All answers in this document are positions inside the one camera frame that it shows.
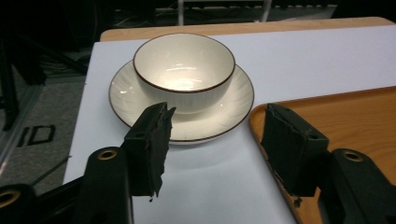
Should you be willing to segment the white bowl with brown rim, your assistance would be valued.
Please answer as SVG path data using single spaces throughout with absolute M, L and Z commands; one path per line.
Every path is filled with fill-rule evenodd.
M 150 39 L 134 54 L 133 68 L 143 93 L 180 114 L 217 103 L 231 85 L 233 53 L 204 35 L 171 34 Z

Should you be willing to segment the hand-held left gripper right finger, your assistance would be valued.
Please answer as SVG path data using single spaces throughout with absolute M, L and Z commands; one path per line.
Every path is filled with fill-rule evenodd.
M 268 104 L 263 138 L 268 161 L 290 195 L 312 197 L 318 181 L 318 164 L 329 139 L 293 110 Z

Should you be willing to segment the white plate with brown rim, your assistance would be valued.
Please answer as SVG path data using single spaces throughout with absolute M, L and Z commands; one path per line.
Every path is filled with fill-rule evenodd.
M 112 78 L 108 98 L 117 117 L 130 127 L 147 107 L 154 105 L 141 90 L 132 62 L 125 64 Z M 253 85 L 237 65 L 229 89 L 216 104 L 195 114 L 174 114 L 170 143 L 198 144 L 218 138 L 237 127 L 247 117 L 253 103 Z

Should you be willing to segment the wooden tray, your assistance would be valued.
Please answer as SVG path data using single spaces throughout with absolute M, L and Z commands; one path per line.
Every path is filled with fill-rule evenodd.
M 396 224 L 396 87 L 273 104 L 293 110 L 329 139 L 315 194 L 290 195 L 261 145 L 268 104 L 249 116 L 254 139 L 298 224 Z

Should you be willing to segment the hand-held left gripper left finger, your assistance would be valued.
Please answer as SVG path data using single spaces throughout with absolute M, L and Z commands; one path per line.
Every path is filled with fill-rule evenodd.
M 167 103 L 147 107 L 124 137 L 133 196 L 159 195 L 175 110 Z

